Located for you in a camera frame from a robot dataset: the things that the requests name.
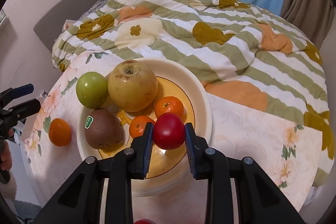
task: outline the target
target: plate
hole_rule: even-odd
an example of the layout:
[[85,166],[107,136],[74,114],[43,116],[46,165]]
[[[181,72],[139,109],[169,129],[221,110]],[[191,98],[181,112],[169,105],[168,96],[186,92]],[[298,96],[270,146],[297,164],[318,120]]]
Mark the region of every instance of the plate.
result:
[[[157,77],[159,88],[154,102],[141,111],[130,113],[118,108],[108,97],[102,107],[119,118],[124,129],[124,141],[104,151],[93,149],[86,142],[84,126],[86,117],[92,109],[82,107],[77,126],[77,145],[82,160],[88,156],[95,156],[99,160],[105,159],[129,147],[132,138],[128,129],[132,119],[139,115],[147,115],[156,120],[154,104],[165,96],[175,96],[182,101],[185,108],[184,123],[191,122],[196,134],[204,137],[209,143],[212,131],[211,108],[199,80],[188,69],[170,60],[157,58],[137,60],[147,64]],[[189,172],[185,145],[174,150],[162,150],[154,145],[147,177],[145,180],[132,180],[132,193],[134,196],[151,196],[165,192],[185,179]]]

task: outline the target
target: brown curtain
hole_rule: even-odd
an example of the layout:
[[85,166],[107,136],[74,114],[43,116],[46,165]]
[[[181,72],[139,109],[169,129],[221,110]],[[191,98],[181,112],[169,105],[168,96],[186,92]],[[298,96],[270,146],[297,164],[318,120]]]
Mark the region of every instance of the brown curtain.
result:
[[331,0],[283,0],[281,17],[293,23],[320,48],[332,17]]

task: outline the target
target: green sticker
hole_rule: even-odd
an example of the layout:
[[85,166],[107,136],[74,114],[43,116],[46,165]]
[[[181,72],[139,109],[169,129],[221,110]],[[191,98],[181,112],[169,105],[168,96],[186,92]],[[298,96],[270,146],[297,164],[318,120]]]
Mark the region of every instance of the green sticker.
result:
[[93,122],[93,117],[87,116],[85,121],[85,128],[88,129]]

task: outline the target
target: striped blanket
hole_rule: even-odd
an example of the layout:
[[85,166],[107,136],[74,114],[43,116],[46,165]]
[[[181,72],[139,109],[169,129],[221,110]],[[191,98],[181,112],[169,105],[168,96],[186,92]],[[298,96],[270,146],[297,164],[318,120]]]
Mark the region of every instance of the striped blanket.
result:
[[[87,50],[173,60],[213,95],[322,131],[315,185],[327,178],[334,140],[322,60],[284,19],[238,0],[109,0],[59,36],[54,66],[65,71]],[[286,154],[295,155],[296,138]]]

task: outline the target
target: floral tablecloth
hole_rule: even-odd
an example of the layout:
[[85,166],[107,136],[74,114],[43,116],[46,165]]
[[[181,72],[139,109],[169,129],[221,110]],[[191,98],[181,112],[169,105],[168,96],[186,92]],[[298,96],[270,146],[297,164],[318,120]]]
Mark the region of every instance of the floral tablecloth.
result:
[[[111,53],[87,51],[80,54],[51,89],[37,115],[31,135],[25,140],[33,179],[45,200],[82,162],[76,130],[81,104],[76,81],[88,71],[109,73],[123,60]],[[322,133],[277,116],[208,94],[213,128],[209,146],[226,156],[254,158],[299,210],[314,181],[319,163]],[[71,143],[55,147],[48,131],[53,119],[66,120],[72,129]],[[191,176],[174,189],[133,199],[134,219],[159,223],[204,223],[207,186]]]

